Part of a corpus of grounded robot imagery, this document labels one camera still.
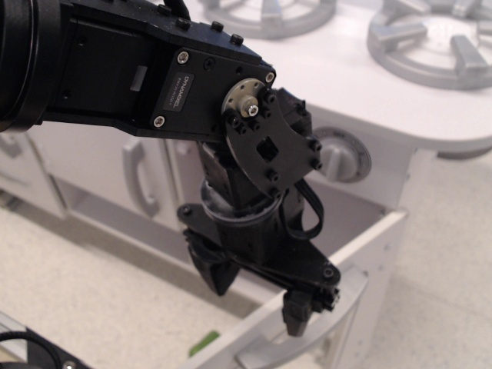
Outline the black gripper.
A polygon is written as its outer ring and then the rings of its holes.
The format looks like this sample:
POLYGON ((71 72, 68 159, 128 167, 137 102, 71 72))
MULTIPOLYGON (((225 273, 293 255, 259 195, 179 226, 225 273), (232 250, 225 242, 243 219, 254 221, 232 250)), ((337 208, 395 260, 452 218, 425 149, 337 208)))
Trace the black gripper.
POLYGON ((282 316, 287 332, 301 337, 316 308, 337 303, 338 269, 311 243, 323 228, 324 208, 304 180, 276 198, 237 211, 207 182, 202 202, 184 204, 178 218, 195 268, 223 296, 245 269, 287 292, 282 316))

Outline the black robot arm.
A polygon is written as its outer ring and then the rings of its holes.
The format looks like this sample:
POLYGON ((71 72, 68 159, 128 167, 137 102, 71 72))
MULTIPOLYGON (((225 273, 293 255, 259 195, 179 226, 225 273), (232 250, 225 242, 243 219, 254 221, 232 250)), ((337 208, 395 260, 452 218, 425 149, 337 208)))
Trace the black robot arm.
POLYGON ((100 125, 198 144, 201 203, 177 212, 200 275, 224 294, 246 269, 281 288, 288 333, 338 298, 338 269, 302 227, 324 217, 305 178, 321 168, 305 103, 275 70, 182 1, 3 1, 1 129, 100 125))

